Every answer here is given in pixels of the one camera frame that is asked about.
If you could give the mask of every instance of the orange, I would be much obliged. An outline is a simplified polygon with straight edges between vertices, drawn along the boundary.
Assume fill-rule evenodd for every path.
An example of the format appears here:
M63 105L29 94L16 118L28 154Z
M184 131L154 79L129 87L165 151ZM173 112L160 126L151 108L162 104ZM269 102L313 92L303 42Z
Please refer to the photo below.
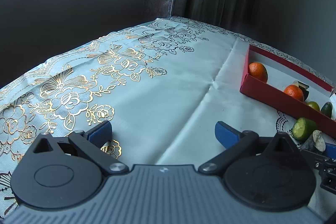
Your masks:
M296 85L289 85L288 87L285 88L285 90L283 92L286 93L286 94L288 94L289 96L292 96L296 100L299 100L301 102L304 101L303 92Z
M260 81L267 83L268 74L265 66L258 62L249 64L249 74Z

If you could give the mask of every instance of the table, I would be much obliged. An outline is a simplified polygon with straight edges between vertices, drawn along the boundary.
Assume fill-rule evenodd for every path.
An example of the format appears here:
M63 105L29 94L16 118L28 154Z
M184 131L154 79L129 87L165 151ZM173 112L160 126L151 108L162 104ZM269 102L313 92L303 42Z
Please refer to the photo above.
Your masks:
M293 118L239 92L249 43L330 83L248 37L171 17L50 58L0 90L0 217L16 207L11 174L43 131L63 137L109 120L115 139L109 153L125 164L195 167L224 149L214 135L217 121L261 136L288 132ZM327 218L334 200L317 187L310 206Z

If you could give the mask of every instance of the gold floral print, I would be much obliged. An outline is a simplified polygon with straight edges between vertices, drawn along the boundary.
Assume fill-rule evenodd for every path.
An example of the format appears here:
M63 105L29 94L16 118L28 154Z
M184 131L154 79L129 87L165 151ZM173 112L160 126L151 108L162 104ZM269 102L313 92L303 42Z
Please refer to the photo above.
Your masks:
M45 129L45 132L47 133L54 133L54 130L56 129L57 123L52 122L52 120L57 119L56 116L51 112L50 108L50 99L46 99L41 103L35 103L33 104L28 104L28 107L31 108L30 114L33 113L33 115L40 114L43 115L44 119L46 122L42 123L41 126L39 127L39 130Z
M121 146L119 145L119 142L115 140L112 140L111 142L108 142L106 145L104 145L101 148L101 151L111 155L116 159L121 156Z
M109 105L100 105L98 104L93 105L90 109L86 112L86 117L89 118L87 122L89 126L92 123L101 123L103 121L110 121L112 120L114 115L114 108Z
M67 77L74 71L68 66L65 71L62 71L60 74L57 74L47 80L41 86L40 97L47 98L56 92L63 92L67 88L83 86L88 80L84 75L78 75L74 78L67 79Z
M17 140L24 144L34 141L37 130L34 125L28 125L34 115L27 118L22 105L10 105L0 112L0 156L10 154L13 160L20 160L20 148Z
M64 127L71 131L75 125L75 117L87 110L88 103L92 99L92 92L86 87L67 88L56 93L55 97L50 100L49 110L55 117L64 120Z
M155 71L147 68L147 65L148 63L153 63L153 60L157 60L159 56L155 58L147 57L141 49L136 51L133 48L128 48L119 52L121 49L121 45L112 45L111 50L100 55L98 63L103 64L103 66L97 69L90 69L95 72L94 76L99 74L110 75L114 79L111 84L125 85L126 79L122 78L122 76L139 82L141 79L140 73L143 70L146 70L151 77L157 75Z

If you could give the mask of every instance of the red box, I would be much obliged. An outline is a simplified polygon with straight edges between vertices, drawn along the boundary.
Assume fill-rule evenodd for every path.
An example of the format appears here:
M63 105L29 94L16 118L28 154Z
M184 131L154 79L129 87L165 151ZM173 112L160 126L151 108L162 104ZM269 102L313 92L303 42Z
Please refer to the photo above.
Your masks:
M291 96L285 94L282 90L275 88L274 86L271 86L269 84L265 84L261 82L260 80L252 77L248 73L248 66L251 63L251 56L264 56L267 59L271 59L274 61L274 63L279 63L293 72L296 72L301 75L301 77L304 77L304 79L297 79L307 85L310 86L307 82L313 82L319 86L319 88L322 88L323 90L322 96L325 96L325 98L329 99L330 95L333 93L333 87L329 85L328 83L324 82L317 76L311 74L310 72L300 68L299 66L273 54L270 52L267 52L261 48L255 47L253 45L249 46L249 49L246 54L245 58L245 64L244 64L244 70L243 70L243 78L241 80L241 86L240 86L240 92L256 99L260 102L263 102L271 107L274 107L275 109L284 112L296 119L300 117L305 117L310 120L313 120L316 122L318 129L321 130L323 133L329 135L332 138L336 138L336 121L330 119L329 117L323 115L322 113L312 109L308 105L306 105L303 102L300 102L299 100L296 100L292 98ZM284 86L291 85L291 83L284 83Z

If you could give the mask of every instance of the floral pattern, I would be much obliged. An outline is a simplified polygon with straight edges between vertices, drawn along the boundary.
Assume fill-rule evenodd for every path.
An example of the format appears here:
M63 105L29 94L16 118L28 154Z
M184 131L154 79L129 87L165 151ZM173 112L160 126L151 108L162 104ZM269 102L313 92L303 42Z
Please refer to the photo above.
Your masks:
M161 68L148 68L150 70L152 70L156 75L166 75L167 71L165 69L161 69Z
M96 121L98 123L103 121L110 121L112 120L113 115L114 115L114 108L109 105L98 106L97 104L95 104L86 112L86 117L90 118L89 120L87 120L89 126L92 123L96 123Z
M34 115L27 118L23 105L9 105L0 113L0 157L3 154L11 155L12 160L20 161L22 154L20 153L20 144L31 144L36 137L36 127L28 125L34 119Z
M92 92L87 87L67 88L56 93L49 102L49 110L55 117L64 120L64 127L72 130L75 116L87 110L88 103L92 101Z
M115 140L108 142L101 148L101 150L116 159L121 155L121 146L119 145L119 142Z
M183 52L193 52L194 51L192 47L188 47L188 46L181 46L179 49Z
M64 90L82 86L88 82L84 75L79 75L71 79L67 79L67 77L73 73L73 70L68 67L65 71L62 71L60 74L51 77L45 81L45 83L41 86L40 96L41 98L47 98L56 92L64 92Z

